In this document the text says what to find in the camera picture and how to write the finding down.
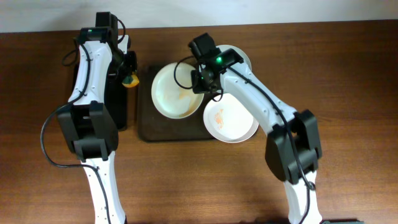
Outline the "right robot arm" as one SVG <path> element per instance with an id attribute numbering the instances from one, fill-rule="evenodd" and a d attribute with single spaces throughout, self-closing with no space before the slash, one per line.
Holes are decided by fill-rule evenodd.
<path id="1" fill-rule="evenodd" d="M 194 93 L 229 93 L 265 132 L 267 166 L 283 182 L 290 223 L 321 223 L 315 179 L 322 147 L 315 115 L 298 112 L 275 96 L 252 72 L 235 49 L 221 50 L 204 33 L 188 45 L 197 65 L 192 71 Z"/>

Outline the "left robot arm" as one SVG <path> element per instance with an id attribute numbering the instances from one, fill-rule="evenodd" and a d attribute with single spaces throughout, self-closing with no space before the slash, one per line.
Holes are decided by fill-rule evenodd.
<path id="1" fill-rule="evenodd" d="M 126 223 L 119 199 L 114 162 L 119 132 L 127 127 L 127 89 L 137 84 L 137 56 L 131 39 L 119 35 L 122 22 L 98 12 L 95 26 L 76 38 L 80 55 L 72 94 L 57 112 L 71 153 L 86 174 L 95 223 Z"/>

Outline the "green yellow sponge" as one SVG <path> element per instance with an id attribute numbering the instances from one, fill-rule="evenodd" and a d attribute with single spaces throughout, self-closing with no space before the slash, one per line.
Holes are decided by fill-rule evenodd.
<path id="1" fill-rule="evenodd" d="M 128 75 L 124 78 L 122 81 L 122 84 L 126 88 L 133 88 L 139 84 L 139 79 L 138 76 L 136 75 L 136 72 L 132 72 L 131 75 Z"/>

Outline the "white plate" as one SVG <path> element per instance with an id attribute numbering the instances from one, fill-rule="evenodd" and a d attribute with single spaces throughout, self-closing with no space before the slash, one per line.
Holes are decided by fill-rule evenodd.
<path id="1" fill-rule="evenodd" d="M 195 94 L 193 90 L 186 90 L 177 85 L 174 79 L 174 70 L 179 84 L 191 84 L 190 72 L 194 70 L 187 63 L 170 63 L 161 68 L 154 77 L 151 86 L 152 102 L 156 110 L 170 119 L 182 119 L 191 116 L 199 109 L 204 94 Z"/>

